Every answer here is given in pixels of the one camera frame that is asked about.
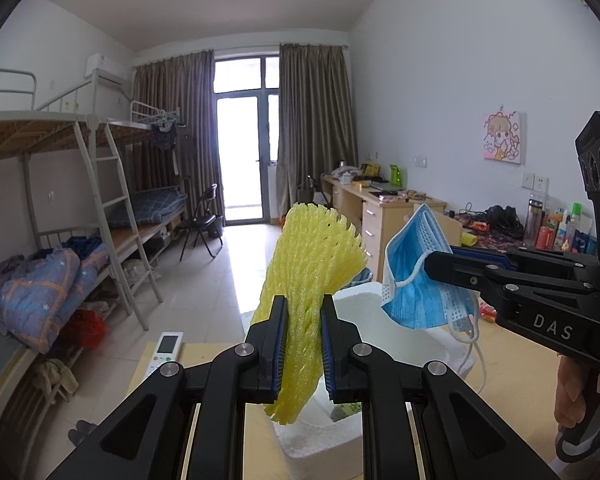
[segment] door frame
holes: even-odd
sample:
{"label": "door frame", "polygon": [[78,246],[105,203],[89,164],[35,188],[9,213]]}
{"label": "door frame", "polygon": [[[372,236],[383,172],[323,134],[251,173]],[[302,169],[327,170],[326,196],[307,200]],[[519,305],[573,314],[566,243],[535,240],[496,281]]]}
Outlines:
{"label": "door frame", "polygon": [[231,92],[214,93],[216,123],[218,121],[218,100],[238,97],[257,97],[258,98],[258,155],[260,166],[260,195],[262,197],[262,218],[245,220],[226,220],[227,225],[245,225],[261,224],[271,222],[271,211],[269,204],[269,167],[270,146],[269,146],[269,96],[279,95],[278,88],[266,88],[266,66],[267,57],[279,57],[278,54],[267,54],[262,56],[236,56],[222,59],[216,59],[215,62],[233,61],[236,59],[259,59],[260,60],[260,88],[251,90],[233,90]]}

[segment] folding chair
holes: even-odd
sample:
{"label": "folding chair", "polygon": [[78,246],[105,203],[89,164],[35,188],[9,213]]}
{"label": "folding chair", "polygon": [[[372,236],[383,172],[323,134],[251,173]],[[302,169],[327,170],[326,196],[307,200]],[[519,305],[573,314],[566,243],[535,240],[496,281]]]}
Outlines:
{"label": "folding chair", "polygon": [[222,237],[220,237],[220,248],[216,251],[216,254],[213,254],[209,248],[209,245],[206,243],[205,236],[202,232],[216,221],[216,215],[211,214],[209,209],[211,208],[211,203],[213,200],[216,199],[217,188],[218,184],[212,184],[200,197],[192,218],[187,218],[178,226],[179,231],[187,231],[187,237],[184,239],[184,245],[182,246],[182,252],[180,253],[180,261],[182,261],[182,257],[184,256],[184,249],[187,247],[187,242],[189,241],[189,235],[191,234],[191,231],[197,232],[196,239],[193,241],[193,246],[195,247],[198,243],[198,238],[202,238],[202,241],[206,247],[206,251],[212,258],[218,256],[218,253],[222,250],[222,247],[224,247],[224,244],[222,243]]}

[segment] brown curtain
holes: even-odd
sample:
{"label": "brown curtain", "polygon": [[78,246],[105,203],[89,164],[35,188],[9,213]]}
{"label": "brown curtain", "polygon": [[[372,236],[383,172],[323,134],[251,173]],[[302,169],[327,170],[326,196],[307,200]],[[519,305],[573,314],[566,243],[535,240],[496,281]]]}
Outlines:
{"label": "brown curtain", "polygon": [[307,175],[320,178],[339,160],[357,165],[349,78],[342,48],[280,46],[278,211],[296,202]]}
{"label": "brown curtain", "polygon": [[[143,103],[175,110],[180,108],[184,124],[178,128],[178,162],[182,177],[190,181],[190,197],[195,205],[205,189],[218,184],[212,212],[223,214],[224,199],[220,177],[218,126],[214,99],[216,65],[211,50],[173,57],[139,66],[134,81],[134,98]],[[148,141],[134,146],[136,189],[173,186],[173,155],[153,147]]]}

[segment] laptop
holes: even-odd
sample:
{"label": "laptop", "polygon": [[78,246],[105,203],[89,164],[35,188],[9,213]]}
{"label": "laptop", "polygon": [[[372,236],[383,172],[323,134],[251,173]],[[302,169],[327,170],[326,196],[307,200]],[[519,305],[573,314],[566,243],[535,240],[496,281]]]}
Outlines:
{"label": "laptop", "polygon": [[372,182],[371,187],[374,187],[376,189],[379,189],[380,191],[401,191],[404,188],[400,187],[400,186],[394,186],[393,184],[390,184],[389,182]]}

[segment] canvas painting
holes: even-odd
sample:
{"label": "canvas painting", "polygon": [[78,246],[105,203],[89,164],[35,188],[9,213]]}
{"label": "canvas painting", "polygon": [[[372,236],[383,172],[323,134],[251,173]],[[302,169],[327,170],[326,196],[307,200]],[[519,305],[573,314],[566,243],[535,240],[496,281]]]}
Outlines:
{"label": "canvas painting", "polygon": [[507,114],[504,107],[494,114],[484,116],[484,158],[520,164],[522,151],[520,140],[520,118],[518,112]]}

